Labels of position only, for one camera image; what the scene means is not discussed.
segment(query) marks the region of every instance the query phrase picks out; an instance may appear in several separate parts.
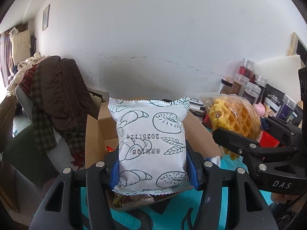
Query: ceiling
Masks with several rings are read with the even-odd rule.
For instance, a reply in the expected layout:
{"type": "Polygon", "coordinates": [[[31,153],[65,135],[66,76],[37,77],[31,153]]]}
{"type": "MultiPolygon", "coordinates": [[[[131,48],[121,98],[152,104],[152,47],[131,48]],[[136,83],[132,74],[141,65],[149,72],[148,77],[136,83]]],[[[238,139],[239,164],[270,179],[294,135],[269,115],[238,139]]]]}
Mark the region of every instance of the ceiling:
{"type": "Polygon", "coordinates": [[[15,0],[2,22],[0,33],[33,19],[46,0],[15,0]]]}

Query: snack in box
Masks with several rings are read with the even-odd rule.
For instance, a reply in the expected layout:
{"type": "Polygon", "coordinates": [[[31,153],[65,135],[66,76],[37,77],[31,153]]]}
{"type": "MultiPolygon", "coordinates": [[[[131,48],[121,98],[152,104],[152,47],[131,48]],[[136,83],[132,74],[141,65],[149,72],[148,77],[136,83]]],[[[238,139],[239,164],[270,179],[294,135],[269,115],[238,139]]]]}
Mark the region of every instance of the snack in box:
{"type": "MultiPolygon", "coordinates": [[[[237,95],[201,96],[212,123],[212,129],[224,128],[245,137],[258,140],[260,135],[260,119],[250,102],[237,95]]],[[[224,153],[231,160],[239,155],[223,147],[224,153]]]]}

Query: black pouch with white label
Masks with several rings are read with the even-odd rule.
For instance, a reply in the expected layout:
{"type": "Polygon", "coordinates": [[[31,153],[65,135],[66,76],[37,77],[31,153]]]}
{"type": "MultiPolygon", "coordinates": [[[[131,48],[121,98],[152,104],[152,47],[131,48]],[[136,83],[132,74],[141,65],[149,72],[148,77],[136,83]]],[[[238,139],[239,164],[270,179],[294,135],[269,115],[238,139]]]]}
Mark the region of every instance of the black pouch with white label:
{"type": "Polygon", "coordinates": [[[266,112],[264,114],[265,117],[276,117],[282,104],[282,99],[284,95],[285,94],[280,90],[270,86],[269,84],[267,85],[262,98],[262,103],[266,109],[266,112]]]}

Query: jar with red contents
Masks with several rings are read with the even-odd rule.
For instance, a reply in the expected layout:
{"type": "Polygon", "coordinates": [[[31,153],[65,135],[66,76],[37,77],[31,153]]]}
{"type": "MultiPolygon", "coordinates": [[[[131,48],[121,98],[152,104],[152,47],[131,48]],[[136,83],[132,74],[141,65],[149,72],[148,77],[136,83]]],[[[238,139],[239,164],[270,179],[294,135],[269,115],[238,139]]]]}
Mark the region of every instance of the jar with red contents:
{"type": "Polygon", "coordinates": [[[254,79],[254,64],[254,62],[248,59],[243,59],[238,72],[241,75],[248,77],[250,79],[250,82],[253,82],[254,79]]]}

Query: cardboard box flap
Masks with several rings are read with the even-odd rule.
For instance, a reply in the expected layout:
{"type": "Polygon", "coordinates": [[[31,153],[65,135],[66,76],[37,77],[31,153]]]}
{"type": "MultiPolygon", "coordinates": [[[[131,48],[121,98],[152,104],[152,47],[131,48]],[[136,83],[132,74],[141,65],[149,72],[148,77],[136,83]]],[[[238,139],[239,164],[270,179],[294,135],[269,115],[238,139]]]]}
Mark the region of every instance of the cardboard box flap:
{"type": "Polygon", "coordinates": [[[195,152],[199,152],[204,158],[222,156],[212,134],[191,112],[188,112],[182,123],[185,128],[185,138],[195,152]]]}
{"type": "Polygon", "coordinates": [[[104,139],[116,138],[116,122],[111,116],[108,103],[102,103],[98,115],[98,122],[104,139]]]}
{"type": "Polygon", "coordinates": [[[97,161],[104,160],[106,152],[104,149],[104,139],[98,120],[92,116],[87,116],[85,133],[85,167],[89,168],[97,161]]]}

